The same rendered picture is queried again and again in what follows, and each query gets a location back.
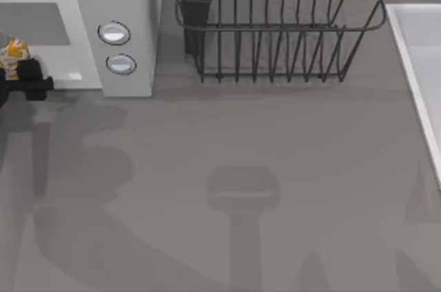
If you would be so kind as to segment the microwave door with grey window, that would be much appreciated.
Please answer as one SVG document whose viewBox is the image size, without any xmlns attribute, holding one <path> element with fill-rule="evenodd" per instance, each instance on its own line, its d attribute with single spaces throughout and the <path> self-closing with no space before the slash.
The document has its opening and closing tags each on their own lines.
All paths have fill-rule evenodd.
<svg viewBox="0 0 441 292">
<path fill-rule="evenodd" d="M 77 0 L 0 0 L 0 31 L 28 44 L 56 88 L 101 88 Z"/>
</svg>

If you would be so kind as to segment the white sink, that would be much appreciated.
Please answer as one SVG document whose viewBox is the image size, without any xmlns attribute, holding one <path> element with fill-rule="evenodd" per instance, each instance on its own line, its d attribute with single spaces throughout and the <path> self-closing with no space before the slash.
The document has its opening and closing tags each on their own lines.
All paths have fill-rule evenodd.
<svg viewBox="0 0 441 292">
<path fill-rule="evenodd" d="M 441 190 L 441 3 L 386 5 Z"/>
</svg>

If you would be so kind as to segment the small round silver microwave knob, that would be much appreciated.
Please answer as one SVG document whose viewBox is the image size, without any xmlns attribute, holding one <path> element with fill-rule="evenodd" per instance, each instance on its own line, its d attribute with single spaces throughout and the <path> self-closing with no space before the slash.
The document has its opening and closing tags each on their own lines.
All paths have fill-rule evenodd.
<svg viewBox="0 0 441 292">
<path fill-rule="evenodd" d="M 118 75 L 129 75 L 137 69 L 136 61 L 127 54 L 116 54 L 105 60 L 106 68 Z"/>
</svg>

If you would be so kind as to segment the large round silver microwave knob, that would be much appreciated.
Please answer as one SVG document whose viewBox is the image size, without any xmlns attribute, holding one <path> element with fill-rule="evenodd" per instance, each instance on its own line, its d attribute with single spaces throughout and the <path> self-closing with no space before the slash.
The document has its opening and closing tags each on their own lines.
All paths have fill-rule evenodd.
<svg viewBox="0 0 441 292">
<path fill-rule="evenodd" d="M 101 24 L 97 33 L 100 40 L 108 45 L 125 45 L 131 39 L 130 29 L 118 21 Z"/>
</svg>

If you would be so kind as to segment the yellow and white packet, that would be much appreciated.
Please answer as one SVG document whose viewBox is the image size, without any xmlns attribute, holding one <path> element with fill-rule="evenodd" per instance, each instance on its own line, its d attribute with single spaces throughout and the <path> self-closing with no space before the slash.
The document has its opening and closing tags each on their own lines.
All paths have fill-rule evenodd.
<svg viewBox="0 0 441 292">
<path fill-rule="evenodd" d="M 0 40 L 0 68 L 8 81 L 18 80 L 18 62 L 30 58 L 28 44 L 16 37 L 7 36 Z"/>
</svg>

